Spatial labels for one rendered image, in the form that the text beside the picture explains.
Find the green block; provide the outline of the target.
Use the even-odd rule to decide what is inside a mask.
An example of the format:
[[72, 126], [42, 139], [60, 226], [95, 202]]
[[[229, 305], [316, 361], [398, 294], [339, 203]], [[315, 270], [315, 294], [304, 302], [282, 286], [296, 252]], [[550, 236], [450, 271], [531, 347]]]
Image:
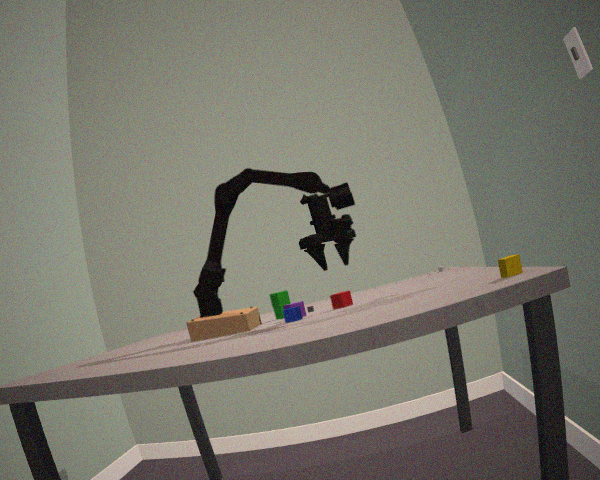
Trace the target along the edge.
[[284, 305], [277, 306], [277, 307], [273, 307], [273, 310], [274, 310], [274, 315], [275, 315], [276, 319], [281, 319], [281, 318], [284, 318], [284, 316], [283, 316], [283, 312], [282, 312], [282, 310], [284, 310], [284, 309], [283, 309], [283, 306], [284, 306]]
[[290, 303], [289, 295], [287, 291], [284, 292], [275, 292], [269, 294], [272, 307], [277, 307]]

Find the blue block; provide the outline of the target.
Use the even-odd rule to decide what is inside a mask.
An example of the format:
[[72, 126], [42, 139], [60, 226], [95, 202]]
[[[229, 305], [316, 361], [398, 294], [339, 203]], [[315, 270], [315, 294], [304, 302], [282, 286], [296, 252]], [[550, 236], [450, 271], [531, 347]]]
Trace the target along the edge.
[[300, 306], [282, 310], [285, 323], [302, 319]]

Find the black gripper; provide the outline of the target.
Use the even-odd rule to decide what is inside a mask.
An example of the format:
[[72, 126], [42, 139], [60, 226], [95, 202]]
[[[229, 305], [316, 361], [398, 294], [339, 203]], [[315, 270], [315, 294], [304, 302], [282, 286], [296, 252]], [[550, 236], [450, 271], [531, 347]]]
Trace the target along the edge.
[[314, 225], [316, 234], [304, 237], [304, 238], [300, 239], [300, 241], [299, 241], [300, 249], [301, 250], [306, 249], [306, 250], [304, 250], [304, 252], [307, 252], [320, 265], [320, 267], [324, 271], [328, 270], [328, 268], [327, 268], [325, 254], [324, 254], [325, 244], [322, 244], [322, 243], [329, 242], [329, 241], [336, 242], [337, 244], [334, 244], [334, 245], [335, 245], [343, 263], [345, 264], [345, 266], [347, 266], [347, 265], [349, 265], [350, 245], [351, 245], [352, 241], [354, 240], [354, 237], [356, 236], [353, 228], [352, 228], [352, 230], [348, 230], [347, 232], [342, 232], [342, 233], [330, 231], [331, 232], [330, 234], [325, 235], [324, 228], [323, 228], [323, 220], [324, 220], [324, 217], [327, 217], [328, 220], [331, 219], [330, 215], [332, 215], [331, 212], [324, 212], [324, 213], [313, 216], [312, 221], [310, 222], [310, 225]]

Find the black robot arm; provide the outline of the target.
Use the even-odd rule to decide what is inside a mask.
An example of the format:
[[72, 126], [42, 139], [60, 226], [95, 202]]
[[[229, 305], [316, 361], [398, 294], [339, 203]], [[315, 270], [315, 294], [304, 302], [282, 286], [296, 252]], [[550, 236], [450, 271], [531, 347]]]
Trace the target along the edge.
[[[337, 210], [355, 204], [347, 182], [329, 188], [328, 185], [322, 183], [321, 178], [315, 172], [282, 173], [248, 168], [227, 183], [217, 186], [214, 194], [215, 219], [208, 248], [208, 258], [200, 272], [199, 283], [194, 289], [194, 295], [199, 304], [200, 318], [223, 313], [223, 306], [217, 292], [222, 282], [225, 281], [226, 271], [225, 268], [222, 268], [221, 260], [228, 219], [238, 195], [251, 183], [290, 186], [309, 193], [327, 193], [319, 196], [317, 193], [310, 196], [303, 194], [300, 203], [302, 205], [308, 203], [311, 217], [331, 212], [327, 197], [330, 199], [332, 208], [336, 207]], [[332, 216], [330, 215], [331, 219], [329, 220], [324, 217], [325, 235], [331, 232], [342, 233], [352, 230], [353, 221], [350, 214], [342, 215], [338, 219], [334, 219]]]

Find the purple cube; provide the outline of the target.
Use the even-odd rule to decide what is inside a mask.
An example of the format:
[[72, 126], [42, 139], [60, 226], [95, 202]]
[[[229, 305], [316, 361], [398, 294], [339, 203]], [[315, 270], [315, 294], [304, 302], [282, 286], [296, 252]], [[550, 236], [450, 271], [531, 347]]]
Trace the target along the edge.
[[297, 306], [300, 306], [302, 317], [305, 317], [305, 316], [307, 316], [307, 315], [306, 315], [306, 311], [305, 311], [305, 307], [304, 307], [304, 302], [303, 302], [303, 301], [300, 301], [300, 302], [295, 302], [295, 303], [291, 303], [291, 304], [284, 305], [284, 306], [283, 306], [283, 309], [285, 310], [285, 309], [288, 309], [288, 308], [293, 308], [293, 307], [297, 307]]

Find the red block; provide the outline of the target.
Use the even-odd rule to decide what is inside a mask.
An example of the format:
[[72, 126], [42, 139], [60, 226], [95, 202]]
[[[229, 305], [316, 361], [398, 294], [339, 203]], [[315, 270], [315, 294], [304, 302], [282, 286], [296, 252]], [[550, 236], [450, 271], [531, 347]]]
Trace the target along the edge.
[[330, 296], [331, 296], [331, 300], [332, 300], [333, 310], [345, 308], [345, 307], [353, 305], [350, 290], [344, 291], [344, 292], [339, 292], [339, 293], [336, 293], [336, 294], [333, 294]]

